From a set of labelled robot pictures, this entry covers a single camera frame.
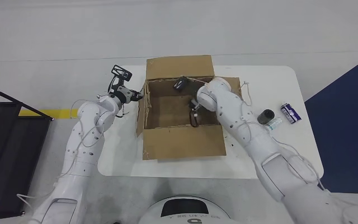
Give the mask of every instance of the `open cardboard box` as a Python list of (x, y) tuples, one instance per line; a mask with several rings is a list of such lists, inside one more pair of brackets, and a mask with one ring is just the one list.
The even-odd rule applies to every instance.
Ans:
[[(137, 134), (143, 132), (143, 160), (226, 156), (222, 126), (215, 112), (200, 108), (199, 127), (190, 125), (189, 101), (203, 85), (190, 82), (181, 92), (173, 85), (181, 77), (210, 82), (214, 68), (210, 55), (147, 60), (144, 98), (139, 101)], [(239, 78), (226, 78), (240, 96)]]

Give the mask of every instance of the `yellow stripe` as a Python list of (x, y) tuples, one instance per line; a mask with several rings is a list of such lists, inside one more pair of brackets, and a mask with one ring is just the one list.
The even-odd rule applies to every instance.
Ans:
[[(42, 113), (47, 114), (50, 117), (55, 119), (69, 119), (70, 109), (49, 109), (49, 110), (40, 110)], [(78, 109), (72, 109), (72, 117), (77, 117)], [(32, 112), (31, 110), (21, 110), (19, 116), (39, 116), (37, 113)]]

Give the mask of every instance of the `black cylinder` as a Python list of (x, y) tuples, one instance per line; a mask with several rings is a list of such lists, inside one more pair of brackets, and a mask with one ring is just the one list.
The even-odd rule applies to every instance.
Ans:
[(270, 109), (266, 109), (257, 117), (257, 121), (260, 124), (267, 124), (274, 117), (275, 117), (275, 113)]

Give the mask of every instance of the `blue panel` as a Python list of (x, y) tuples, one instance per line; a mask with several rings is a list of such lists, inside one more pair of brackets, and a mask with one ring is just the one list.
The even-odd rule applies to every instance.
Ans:
[(358, 193), (358, 66), (305, 102), (321, 156), (323, 185)]

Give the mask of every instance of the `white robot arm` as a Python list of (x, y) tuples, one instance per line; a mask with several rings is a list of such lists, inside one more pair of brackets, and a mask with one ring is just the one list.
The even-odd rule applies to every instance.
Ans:
[(295, 223), (353, 223), (329, 192), (317, 187), (315, 171), (297, 154), (279, 146), (257, 123), (250, 106), (215, 78), (197, 92), (199, 104), (216, 111), (220, 124), (243, 146), (268, 193), (282, 202)]
[(114, 66), (112, 73), (108, 94), (97, 96), (97, 101), (86, 101), (78, 109), (79, 122), (69, 137), (61, 175), (29, 223), (83, 223), (87, 185), (92, 171), (97, 169), (105, 142), (103, 133), (111, 127), (123, 104), (143, 98), (141, 92), (124, 86), (132, 76), (129, 71)]

